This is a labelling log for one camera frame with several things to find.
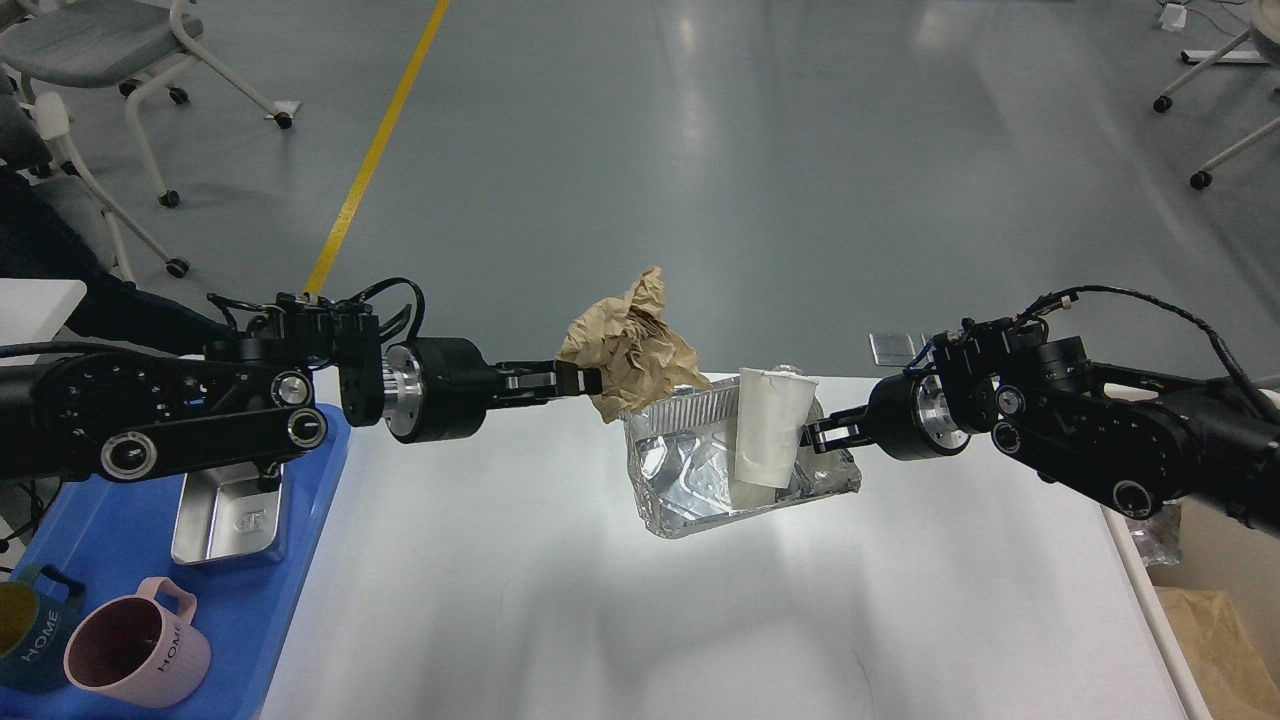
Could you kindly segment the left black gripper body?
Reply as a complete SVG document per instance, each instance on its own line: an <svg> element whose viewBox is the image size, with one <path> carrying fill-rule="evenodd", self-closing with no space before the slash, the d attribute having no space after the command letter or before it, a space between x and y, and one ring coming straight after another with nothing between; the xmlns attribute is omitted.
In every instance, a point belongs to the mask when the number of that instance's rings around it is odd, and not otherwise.
<svg viewBox="0 0 1280 720"><path fill-rule="evenodd" d="M403 445L475 434L498 391L498 373L463 338L392 345L384 363L383 416Z"/></svg>

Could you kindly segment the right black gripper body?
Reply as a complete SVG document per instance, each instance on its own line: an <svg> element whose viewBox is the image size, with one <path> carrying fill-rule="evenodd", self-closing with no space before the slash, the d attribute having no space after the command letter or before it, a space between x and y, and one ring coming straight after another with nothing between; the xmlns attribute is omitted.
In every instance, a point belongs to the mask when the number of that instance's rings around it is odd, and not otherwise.
<svg viewBox="0 0 1280 720"><path fill-rule="evenodd" d="M970 443L936 375L899 374L879 380L867 405L867 436L900 461L952 457Z"/></svg>

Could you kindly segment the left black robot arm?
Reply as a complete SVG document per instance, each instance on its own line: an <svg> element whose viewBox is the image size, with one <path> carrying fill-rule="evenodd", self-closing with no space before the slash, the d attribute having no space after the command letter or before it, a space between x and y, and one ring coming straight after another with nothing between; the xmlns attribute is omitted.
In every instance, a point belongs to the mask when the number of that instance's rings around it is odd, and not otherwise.
<svg viewBox="0 0 1280 720"><path fill-rule="evenodd" d="M6 345L3 369L3 479L91 475L133 483L247 462L276 479L288 461L319 447L326 418L314 373L339 374L352 427L384 421L403 445L475 434L490 410L598 396L598 369L561 360L486 363L468 340L422 337L425 295L389 322L379 281L348 299L280 293L270 304L218 296L229 316L251 322L201 359L163 357L109 345Z"/></svg>

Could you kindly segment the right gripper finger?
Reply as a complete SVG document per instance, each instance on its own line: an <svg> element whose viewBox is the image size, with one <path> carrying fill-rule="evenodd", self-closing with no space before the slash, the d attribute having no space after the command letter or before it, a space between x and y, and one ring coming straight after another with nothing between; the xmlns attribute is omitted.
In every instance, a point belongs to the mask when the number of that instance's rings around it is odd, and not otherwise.
<svg viewBox="0 0 1280 720"><path fill-rule="evenodd" d="M803 447L814 454L828 454L873 445L864 428L869 406L863 405L832 413L803 427Z"/></svg>

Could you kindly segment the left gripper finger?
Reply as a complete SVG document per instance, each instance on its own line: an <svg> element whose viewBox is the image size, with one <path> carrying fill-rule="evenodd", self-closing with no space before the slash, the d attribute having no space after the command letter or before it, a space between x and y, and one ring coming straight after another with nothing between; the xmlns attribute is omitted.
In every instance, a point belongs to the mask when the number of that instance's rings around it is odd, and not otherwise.
<svg viewBox="0 0 1280 720"><path fill-rule="evenodd" d="M558 398L600 396L602 370L563 360L507 361L492 365L499 384L490 409L531 407Z"/></svg>

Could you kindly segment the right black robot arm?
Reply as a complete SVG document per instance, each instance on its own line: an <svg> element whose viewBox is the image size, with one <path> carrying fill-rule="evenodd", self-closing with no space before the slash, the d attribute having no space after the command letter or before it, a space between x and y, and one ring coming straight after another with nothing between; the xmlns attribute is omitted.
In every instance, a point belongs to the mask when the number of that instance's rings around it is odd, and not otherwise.
<svg viewBox="0 0 1280 720"><path fill-rule="evenodd" d="M1050 338L1047 318L1088 292L1046 293L1012 316L941 332L867 404L806 424L815 454L876 446L900 461L952 457L988 436L1043 482L1147 520L1193 497L1277 534L1277 398L1242 369L1203 319L1149 293L1126 296L1203 332L1224 375L1194 379L1096 363L1082 338Z"/></svg>

